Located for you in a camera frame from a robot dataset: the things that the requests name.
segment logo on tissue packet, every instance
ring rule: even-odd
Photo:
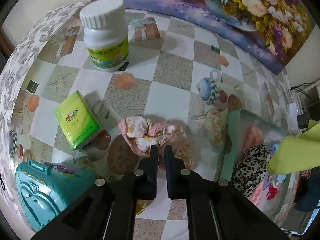
[[[72,121],[77,115],[78,115],[78,110],[75,109],[74,111],[72,111],[70,114],[67,115],[66,121],[67,122]]]

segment leopard print fabric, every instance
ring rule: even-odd
[[[244,152],[244,160],[233,168],[231,183],[244,196],[249,197],[261,182],[270,160],[270,152],[264,144],[249,147]]]

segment bottle label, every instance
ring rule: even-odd
[[[105,49],[87,48],[93,63],[99,68],[112,68],[124,62],[129,53],[128,36],[118,44]]]

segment tissue packet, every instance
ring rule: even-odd
[[[78,90],[68,96],[54,113],[73,150],[83,148],[103,131]]]

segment white bottle cap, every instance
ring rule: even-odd
[[[107,28],[124,16],[122,0],[94,1],[80,11],[80,20],[85,28]]]

